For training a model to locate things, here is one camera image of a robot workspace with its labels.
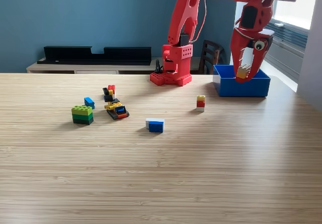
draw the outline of robotic arm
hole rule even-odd
[[[193,37],[197,26],[198,7],[200,0],[178,0],[173,12],[168,43],[163,47],[164,73],[158,81],[151,75],[150,79],[157,85],[184,85],[191,81],[190,58],[192,56]],[[250,81],[258,72],[263,59],[269,50],[274,31],[263,29],[273,15],[273,0],[234,0],[247,3],[241,18],[234,28],[231,53],[234,71],[238,82]],[[254,59],[247,74],[238,74],[244,49],[254,49]]]

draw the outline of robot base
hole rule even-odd
[[[152,73],[150,74],[150,81],[158,86],[166,85],[178,85],[180,87],[189,83],[192,80],[192,76],[190,74],[175,80],[173,79],[172,73]]]

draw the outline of blue plastic bin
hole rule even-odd
[[[266,97],[268,95],[271,79],[262,70],[245,83],[236,82],[233,65],[214,65],[213,74],[213,83],[221,97]]]

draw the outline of yellow lego brick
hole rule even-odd
[[[236,77],[245,79],[247,78],[248,74],[250,73],[251,66],[247,64],[242,64],[237,71]]]
[[[89,116],[92,112],[92,107],[87,106],[74,106],[71,109],[71,113],[76,115]]]
[[[197,101],[202,101],[202,102],[206,101],[206,96],[203,96],[203,95],[197,96]]]
[[[112,111],[115,109],[115,107],[120,107],[120,106],[123,106],[123,105],[120,102],[118,102],[118,103],[114,103],[114,104],[109,103],[108,105],[105,105],[104,107],[106,110]]]

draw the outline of wooden chair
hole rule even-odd
[[[225,63],[225,58],[225,51],[221,45],[205,40],[203,42],[198,73],[205,74],[206,66],[207,74],[213,74],[213,66],[217,65],[220,60],[222,61],[222,64]]]

